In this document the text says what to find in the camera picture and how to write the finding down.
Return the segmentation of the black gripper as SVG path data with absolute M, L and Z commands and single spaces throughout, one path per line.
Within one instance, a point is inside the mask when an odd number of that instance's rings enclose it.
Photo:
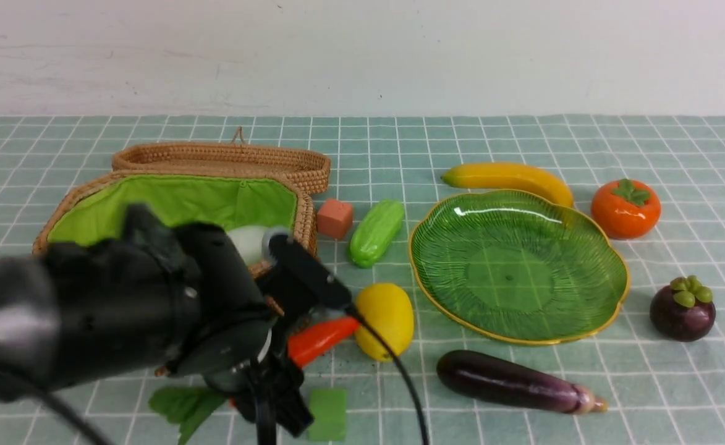
M 276 323 L 249 360 L 205 375 L 210 389 L 229 397 L 235 409 L 255 425 L 257 439 L 277 439 L 278 428 L 297 438 L 314 417 L 300 389 L 305 375 L 288 356 L 288 329 Z

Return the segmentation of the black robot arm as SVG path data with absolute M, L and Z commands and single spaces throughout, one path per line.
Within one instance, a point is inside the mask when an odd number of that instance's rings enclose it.
M 56 391 L 163 366 L 199 375 L 255 423 L 300 436 L 314 422 L 287 325 L 220 226 L 169 228 L 130 205 L 121 235 L 0 257 L 0 402 L 37 398 L 94 444 L 108 439 Z

